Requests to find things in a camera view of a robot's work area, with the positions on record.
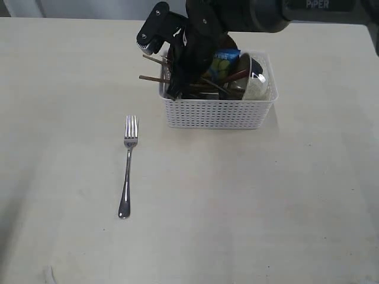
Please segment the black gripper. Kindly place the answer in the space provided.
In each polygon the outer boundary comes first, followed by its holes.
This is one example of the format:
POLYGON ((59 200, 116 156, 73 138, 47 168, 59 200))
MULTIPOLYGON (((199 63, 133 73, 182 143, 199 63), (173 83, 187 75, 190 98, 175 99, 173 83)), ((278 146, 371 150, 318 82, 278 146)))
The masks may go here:
POLYGON ((174 60, 167 95, 176 100, 187 93, 210 67, 226 36, 213 1, 187 1, 187 20, 172 48, 174 60))

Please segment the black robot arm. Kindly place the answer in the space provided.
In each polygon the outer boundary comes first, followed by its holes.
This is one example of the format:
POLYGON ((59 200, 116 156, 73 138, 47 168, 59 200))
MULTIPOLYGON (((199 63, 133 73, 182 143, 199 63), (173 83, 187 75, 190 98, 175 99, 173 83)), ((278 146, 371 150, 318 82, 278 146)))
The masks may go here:
POLYGON ((172 99, 208 70, 229 32, 278 33, 294 21, 364 25, 378 49, 378 1, 187 1, 185 7, 188 22, 172 44, 172 99))

